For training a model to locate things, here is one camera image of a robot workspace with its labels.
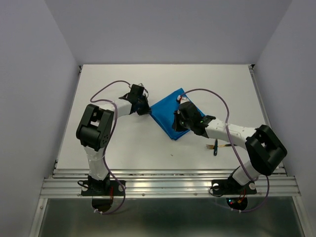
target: blue cloth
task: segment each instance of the blue cloth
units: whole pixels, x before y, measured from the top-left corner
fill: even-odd
[[[180,88],[151,106],[151,116],[172,140],[178,140],[180,137],[190,131],[187,130],[184,132],[176,132],[172,129],[174,120],[173,113],[179,108],[179,103],[176,100],[178,96],[182,95],[183,93],[184,90]]]

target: screw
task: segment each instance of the screw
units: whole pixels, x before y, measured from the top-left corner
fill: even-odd
[[[119,190],[120,192],[123,192],[123,188],[122,188],[121,185],[119,185],[118,190]]]
[[[251,190],[255,190],[255,189],[256,189],[256,185],[255,185],[254,183],[250,183],[250,184],[249,184],[249,188],[250,188]]]

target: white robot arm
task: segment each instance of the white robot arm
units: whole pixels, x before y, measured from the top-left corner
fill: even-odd
[[[202,116],[197,107],[186,97],[179,96],[178,103],[179,109],[174,113],[172,126],[175,131],[190,129],[196,135],[232,142],[248,151],[250,161],[238,167],[228,179],[213,180],[213,183],[219,185],[213,190],[217,195],[239,194],[260,174],[271,175],[287,155],[284,145],[266,125],[251,128],[226,124],[216,117]]]
[[[151,109],[142,85],[131,86],[126,95],[114,101],[117,107],[118,118],[137,112],[138,115],[149,114]],[[101,196],[109,189],[109,172],[104,166],[103,156],[111,136],[112,122],[115,118],[115,107],[111,103],[101,106],[87,105],[76,137],[84,146],[89,162],[88,181],[83,186],[88,196]]]

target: purple cable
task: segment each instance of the purple cable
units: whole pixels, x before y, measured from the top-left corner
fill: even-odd
[[[116,80],[114,82],[111,82],[110,84],[104,86],[101,90],[99,90],[97,93],[95,93],[91,99],[90,99],[90,103],[96,103],[96,102],[99,102],[99,101],[104,101],[104,100],[93,100],[94,97],[96,97],[102,90],[105,90],[106,88],[108,88],[110,85],[113,85],[114,83],[117,83],[117,82],[124,82],[124,83],[127,83],[129,86],[130,86],[130,83],[125,81],[125,80]]]
[[[228,119],[229,119],[229,109],[228,109],[228,105],[227,105],[226,101],[225,101],[219,94],[215,93],[214,91],[211,91],[211,90],[208,90],[208,89],[203,89],[203,88],[197,88],[197,89],[192,89],[192,90],[188,90],[188,91],[184,92],[184,93],[181,95],[181,97],[182,97],[183,95],[189,93],[189,92],[198,91],[198,90],[210,92],[210,93],[212,93],[213,95],[216,95],[216,96],[224,103],[224,105],[225,105],[225,107],[226,107],[226,110],[227,110],[227,116],[226,116],[226,119],[225,119],[225,123],[228,124]],[[240,156],[239,156],[239,154],[238,154],[238,152],[237,152],[237,150],[236,150],[236,147],[234,146],[233,138],[232,138],[232,136],[231,136],[231,133],[229,132],[228,126],[226,126],[226,132],[227,132],[228,140],[229,140],[229,142],[231,143],[231,147],[232,147],[232,149],[233,149],[233,151],[234,151],[234,153],[235,153],[235,155],[236,155],[236,157],[237,157],[237,159],[238,159],[238,161],[239,161],[239,163],[240,163],[240,165],[241,165],[243,171],[245,172],[245,174],[247,175],[247,177],[248,177],[251,181],[256,181],[256,180],[258,180],[258,179],[252,179],[251,176],[249,175],[248,171],[246,170],[245,166],[243,165],[243,163],[242,163],[242,161],[241,161],[241,158],[240,158]],[[259,204],[257,207],[252,208],[252,209],[249,209],[249,210],[246,210],[246,211],[242,211],[242,212],[250,212],[250,211],[256,210],[256,209],[258,209],[259,207],[261,207],[261,206],[267,201],[267,198],[268,198],[268,195],[269,195],[269,191],[270,191],[270,182],[269,182],[269,178],[268,178],[267,176],[266,176],[266,178],[267,178],[267,186],[268,186],[268,188],[267,188],[267,194],[266,194],[266,196],[265,196],[265,199],[264,199],[264,200],[262,201],[262,203]]]
[[[115,119],[114,119],[113,128],[112,128],[112,130],[111,130],[111,134],[110,134],[110,140],[111,140],[111,138],[112,138],[114,129],[115,129],[115,127],[116,127],[116,125],[117,125],[117,121],[118,121],[118,107],[117,107],[117,105],[116,105],[113,101],[111,101],[111,100],[107,100],[107,99],[93,100],[93,98],[94,98],[95,96],[97,96],[101,91],[103,91],[104,89],[108,88],[110,85],[112,85],[112,84],[114,84],[114,83],[117,83],[117,82],[125,82],[125,83],[127,83],[128,85],[130,85],[130,83],[128,83],[127,81],[124,81],[124,80],[116,80],[116,81],[114,81],[114,82],[112,82],[112,83],[106,85],[105,87],[103,87],[101,90],[99,90],[97,93],[95,93],[95,94],[91,97],[91,99],[90,99],[90,102],[91,102],[91,103],[96,103],[96,102],[101,102],[101,101],[103,101],[103,102],[109,102],[109,103],[113,104],[113,106],[114,106],[114,109],[115,109],[115,111],[114,111],[114,113],[115,113]],[[103,159],[103,163],[104,163],[106,169],[108,170],[109,174],[115,179],[115,181],[117,181],[117,183],[122,187],[123,192],[124,192],[124,197],[123,197],[122,202],[121,202],[120,205],[119,205],[117,208],[115,208],[114,210],[112,210],[112,211],[110,211],[110,212],[100,212],[100,211],[98,211],[97,209],[93,208],[94,211],[97,212],[97,213],[99,213],[99,214],[108,215],[108,214],[112,214],[112,213],[116,212],[117,210],[119,210],[119,209],[122,207],[123,203],[125,202],[126,193],[125,193],[125,187],[124,187],[124,185],[123,185],[123,184],[117,179],[117,177],[111,172],[110,168],[109,168],[108,165],[107,165],[107,162],[106,162],[106,160],[105,160],[105,149],[103,150],[103,153],[102,153],[102,159]]]

